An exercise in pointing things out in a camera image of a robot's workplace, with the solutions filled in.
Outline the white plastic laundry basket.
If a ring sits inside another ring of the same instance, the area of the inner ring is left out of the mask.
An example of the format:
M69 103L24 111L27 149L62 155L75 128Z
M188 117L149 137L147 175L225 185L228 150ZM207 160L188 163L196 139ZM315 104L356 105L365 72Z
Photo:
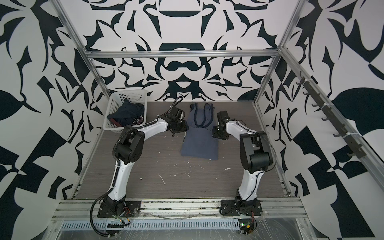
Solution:
M135 89L122 90L112 93L105 113L103 129L105 131L112 131L114 133L121 133L123 131L124 127L117 127L116 125L112 124L107 119L107 116L109 114L115 113L118 108L123 105L125 100L128 100L132 104L139 103L144 106L143 124L145 124L147 119L147 96L148 91Z

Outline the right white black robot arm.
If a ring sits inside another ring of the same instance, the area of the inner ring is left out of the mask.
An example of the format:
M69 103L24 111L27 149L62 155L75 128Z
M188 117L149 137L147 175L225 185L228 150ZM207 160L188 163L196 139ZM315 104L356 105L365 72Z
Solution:
M240 143L240 160L244 168L243 179L235 198L237 208L250 208L257 200L257 191L263 175L274 164L272 147L266 133L255 131L240 121L229 117L226 111L217 113L218 125L213 128L212 137L227 140L233 136Z

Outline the aluminium frame back crossbar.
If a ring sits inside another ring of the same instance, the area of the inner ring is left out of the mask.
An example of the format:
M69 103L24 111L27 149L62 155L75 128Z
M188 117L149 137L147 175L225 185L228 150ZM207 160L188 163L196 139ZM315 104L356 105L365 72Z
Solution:
M102 58L189 58L189 57L274 57L277 50L184 50L184 51L85 51L89 59Z

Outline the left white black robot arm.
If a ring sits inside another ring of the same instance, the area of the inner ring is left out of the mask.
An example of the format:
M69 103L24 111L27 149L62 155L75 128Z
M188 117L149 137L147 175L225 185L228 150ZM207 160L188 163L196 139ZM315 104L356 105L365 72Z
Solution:
M114 214L121 214L127 194L127 184L135 162L143 153L144 143L149 138L170 131L173 135L186 132L189 127L184 119L185 112L172 107L155 120L137 127L127 126L113 147L116 160L115 173L106 196L103 208Z

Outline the maroon tank top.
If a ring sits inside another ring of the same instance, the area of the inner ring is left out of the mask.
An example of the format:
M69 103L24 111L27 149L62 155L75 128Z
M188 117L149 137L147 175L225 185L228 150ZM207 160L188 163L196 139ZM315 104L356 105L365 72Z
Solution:
M110 123L113 124L113 125L116 125L117 127L122 127L122 125L120 123L118 123L116 120L114 119L109 119Z

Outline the aluminium front rail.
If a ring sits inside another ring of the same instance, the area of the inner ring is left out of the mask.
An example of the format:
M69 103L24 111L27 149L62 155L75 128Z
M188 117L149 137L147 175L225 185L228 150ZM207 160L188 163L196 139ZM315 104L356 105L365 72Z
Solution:
M189 218L219 218L221 199L146 199L128 200L141 201L140 213L134 218L155 219L189 219ZM259 199L265 217L302 218L307 213L298 198L261 198ZM53 218L86 220L90 216L97 218L100 204L92 200L68 200L59 203Z

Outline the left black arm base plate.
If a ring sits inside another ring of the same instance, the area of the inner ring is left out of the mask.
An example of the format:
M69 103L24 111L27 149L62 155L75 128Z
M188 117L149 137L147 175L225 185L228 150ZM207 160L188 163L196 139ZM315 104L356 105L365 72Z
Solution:
M140 213L141 201L124 201L119 203L102 202L97 214L98 218L113 218L119 216L129 218Z

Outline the grey wall hook rack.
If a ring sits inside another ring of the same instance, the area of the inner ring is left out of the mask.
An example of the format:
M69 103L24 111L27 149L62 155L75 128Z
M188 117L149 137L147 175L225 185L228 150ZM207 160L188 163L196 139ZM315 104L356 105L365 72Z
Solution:
M329 121L336 129L333 134L335 138L342 138L351 149L351 153L347 155L350 157L356 156L361 159L367 155L363 149L363 144L359 140L360 134L353 130L347 123L347 120L342 116L341 112L336 108L335 104L325 95L313 79L306 79L301 76L300 81L297 83L302 85L306 92L304 95L311 96L315 103L312 105L314 108L320 109L325 117L323 121Z

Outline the blue-grey tank top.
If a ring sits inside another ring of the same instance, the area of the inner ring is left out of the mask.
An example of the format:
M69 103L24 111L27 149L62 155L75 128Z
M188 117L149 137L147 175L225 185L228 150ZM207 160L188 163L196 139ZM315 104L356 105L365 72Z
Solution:
M190 105L190 109L187 119L189 129L185 134L181 155L217 161L219 142L212 137L213 128L217 125L214 118L215 107L206 103L203 108L199 108L198 104L194 103Z

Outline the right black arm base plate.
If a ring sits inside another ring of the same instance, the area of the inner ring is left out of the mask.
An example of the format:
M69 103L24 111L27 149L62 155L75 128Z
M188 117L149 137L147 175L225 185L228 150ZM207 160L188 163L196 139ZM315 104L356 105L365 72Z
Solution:
M261 216L263 212L261 202L257 199L252 201L221 200L219 213L225 217L233 216Z

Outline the green circuit board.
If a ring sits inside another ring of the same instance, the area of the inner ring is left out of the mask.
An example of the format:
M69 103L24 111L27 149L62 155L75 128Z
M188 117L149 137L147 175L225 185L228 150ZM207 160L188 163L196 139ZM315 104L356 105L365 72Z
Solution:
M255 219L239 220L239 232L243 235L251 234L256 228L257 228L257 222Z

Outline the dark navy tank top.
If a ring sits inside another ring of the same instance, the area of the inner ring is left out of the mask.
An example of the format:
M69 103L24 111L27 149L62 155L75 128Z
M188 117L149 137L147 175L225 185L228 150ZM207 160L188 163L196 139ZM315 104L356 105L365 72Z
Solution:
M125 100L118 110L107 116L107 119L114 119L118 123L125 126L135 126L144 123L145 106L140 103L130 103Z

